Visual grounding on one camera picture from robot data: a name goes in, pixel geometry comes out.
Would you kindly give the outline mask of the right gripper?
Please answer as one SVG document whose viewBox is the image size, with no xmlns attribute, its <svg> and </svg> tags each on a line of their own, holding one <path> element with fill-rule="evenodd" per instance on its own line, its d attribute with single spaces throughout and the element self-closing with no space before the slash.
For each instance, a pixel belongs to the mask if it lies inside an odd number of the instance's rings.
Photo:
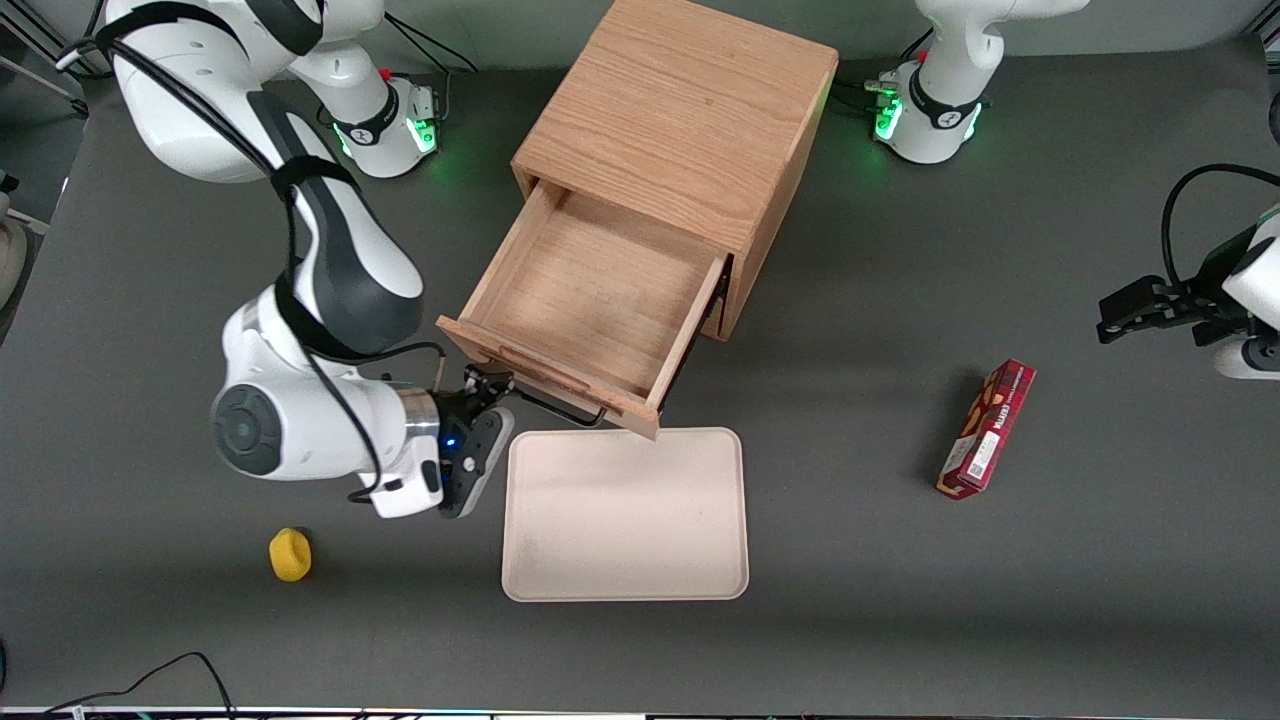
<svg viewBox="0 0 1280 720">
<path fill-rule="evenodd" d="M 461 392 L 399 392 L 404 442 L 374 491 L 383 519 L 435 509 L 445 519 L 468 515 L 509 443 L 515 416 L 497 402 L 517 393 L 509 370 L 463 369 Z"/>
</svg>

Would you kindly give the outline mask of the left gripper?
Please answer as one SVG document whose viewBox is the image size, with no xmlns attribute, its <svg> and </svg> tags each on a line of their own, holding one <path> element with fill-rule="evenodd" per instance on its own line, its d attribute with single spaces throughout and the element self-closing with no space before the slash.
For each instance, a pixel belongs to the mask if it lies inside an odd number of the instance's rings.
<svg viewBox="0 0 1280 720">
<path fill-rule="evenodd" d="M 1216 247 L 1190 281 L 1189 302 L 1160 277 L 1140 277 L 1098 301 L 1097 340 L 1110 345 L 1140 331 L 1194 324 L 1198 347 L 1220 345 L 1215 369 L 1229 378 L 1279 375 L 1276 228 L 1248 228 Z"/>
</svg>

